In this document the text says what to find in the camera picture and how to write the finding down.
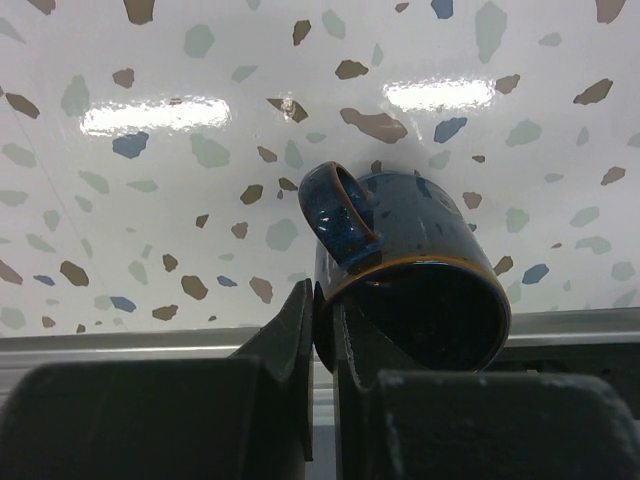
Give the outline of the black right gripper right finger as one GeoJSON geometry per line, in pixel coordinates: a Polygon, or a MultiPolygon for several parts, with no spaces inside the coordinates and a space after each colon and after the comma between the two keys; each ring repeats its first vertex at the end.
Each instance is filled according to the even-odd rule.
{"type": "Polygon", "coordinates": [[[352,304],[333,313],[341,479],[635,479],[639,347],[517,347],[420,368],[352,304]]]}

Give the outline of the aluminium front rail frame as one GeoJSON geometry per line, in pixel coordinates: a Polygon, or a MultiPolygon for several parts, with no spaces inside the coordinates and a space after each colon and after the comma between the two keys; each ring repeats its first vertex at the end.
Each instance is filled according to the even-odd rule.
{"type": "MultiPolygon", "coordinates": [[[[86,337],[5,339],[1,343],[1,410],[18,383],[39,367],[58,363],[218,359],[237,352],[261,329],[113,334],[86,337]]],[[[516,318],[506,350],[517,347],[635,343],[639,347],[637,309],[548,312],[516,318]]],[[[336,424],[334,377],[312,357],[313,424],[336,424]]],[[[325,448],[312,436],[312,458],[304,479],[325,448]]]]}

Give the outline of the dark blue glazed mug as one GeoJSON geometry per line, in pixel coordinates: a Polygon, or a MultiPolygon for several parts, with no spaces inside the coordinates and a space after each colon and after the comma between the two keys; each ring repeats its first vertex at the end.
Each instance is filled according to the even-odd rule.
{"type": "Polygon", "coordinates": [[[427,369],[479,371],[499,354],[508,297],[441,187],[393,171],[356,179],[326,162],[303,178],[298,200],[318,240],[314,343],[327,369],[335,363],[332,315],[346,301],[427,369]]]}

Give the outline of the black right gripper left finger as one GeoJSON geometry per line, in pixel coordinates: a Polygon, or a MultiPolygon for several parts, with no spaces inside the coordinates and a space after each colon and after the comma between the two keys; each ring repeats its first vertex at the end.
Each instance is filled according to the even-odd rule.
{"type": "Polygon", "coordinates": [[[309,281],[228,357],[58,363],[1,410],[5,479],[301,479],[312,458],[309,281]]]}

